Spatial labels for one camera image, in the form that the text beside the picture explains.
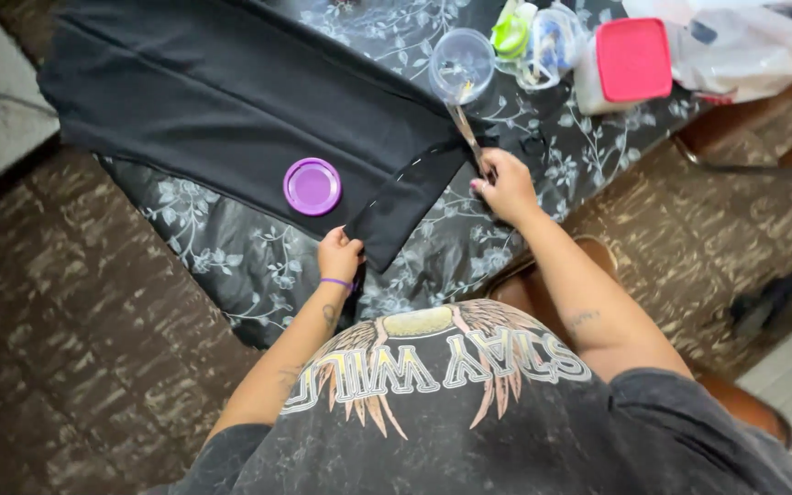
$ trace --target purple container lid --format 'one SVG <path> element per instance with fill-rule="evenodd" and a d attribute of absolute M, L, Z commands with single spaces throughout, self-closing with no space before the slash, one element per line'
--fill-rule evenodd
<path fill-rule="evenodd" d="M 324 159 L 299 160 L 283 177 L 283 194 L 290 206 L 304 215 L 325 215 L 341 198 L 341 177 Z"/>

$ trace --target patterned floor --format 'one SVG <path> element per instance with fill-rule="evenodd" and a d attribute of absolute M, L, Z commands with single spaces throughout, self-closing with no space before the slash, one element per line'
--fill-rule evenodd
<path fill-rule="evenodd" d="M 35 60 L 52 3 L 0 0 Z M 788 139 L 792 108 L 722 153 Z M 735 339 L 723 309 L 792 269 L 792 181 L 701 174 L 665 143 L 568 228 L 613 245 L 623 284 L 703 364 L 740 374 L 788 331 Z M 0 493 L 178 478 L 257 358 L 88 155 L 50 146 L 0 184 Z"/>

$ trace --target graphic t-shirt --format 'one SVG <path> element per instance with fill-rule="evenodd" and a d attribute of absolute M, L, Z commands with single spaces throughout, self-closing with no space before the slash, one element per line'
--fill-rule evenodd
<path fill-rule="evenodd" d="M 785 495 L 792 463 L 698 383 L 650 368 L 604 383 L 539 321 L 478 299 L 336 335 L 273 428 L 225 429 L 158 490 Z"/>

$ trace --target brown chair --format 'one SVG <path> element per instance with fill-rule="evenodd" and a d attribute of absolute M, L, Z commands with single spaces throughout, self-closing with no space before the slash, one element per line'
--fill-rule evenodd
<path fill-rule="evenodd" d="M 692 165 L 725 174 L 792 175 L 792 150 L 774 164 L 713 163 L 705 155 L 739 131 L 752 129 L 783 113 L 792 105 L 792 86 L 783 93 L 736 105 L 714 107 L 680 129 L 671 140 Z"/>
<path fill-rule="evenodd" d="M 613 280 L 619 282 L 616 259 L 603 242 L 592 237 L 579 237 L 576 241 L 589 258 Z M 567 347 L 575 349 L 533 256 L 526 252 L 518 259 L 521 260 L 520 263 L 513 264 L 494 276 L 485 297 L 528 313 L 556 334 Z M 726 411 L 729 411 L 733 417 L 775 436 L 792 456 L 792 427 L 781 412 L 729 381 L 710 373 L 692 360 L 685 358 L 685 361 L 698 383 L 704 386 Z"/>

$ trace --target black floral tablecloth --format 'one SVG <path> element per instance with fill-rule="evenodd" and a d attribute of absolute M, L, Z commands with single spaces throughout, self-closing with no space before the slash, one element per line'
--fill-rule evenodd
<path fill-rule="evenodd" d="M 576 0 L 589 29 L 624 17 L 612 0 Z M 279 0 L 271 4 L 394 72 L 429 87 L 428 59 L 453 28 L 489 33 L 488 0 Z M 530 166 L 539 204 L 556 220 L 594 196 L 642 152 L 702 108 L 675 89 L 623 114 L 579 114 L 568 83 L 528 94 L 505 74 L 470 108 L 495 124 L 500 146 Z M 99 157 L 179 255 L 245 343 L 267 346 L 319 280 L 313 239 L 241 203 L 146 166 Z M 469 192 L 466 164 L 383 275 L 369 273 L 358 318 L 429 308 L 477 288 L 523 247 Z"/>

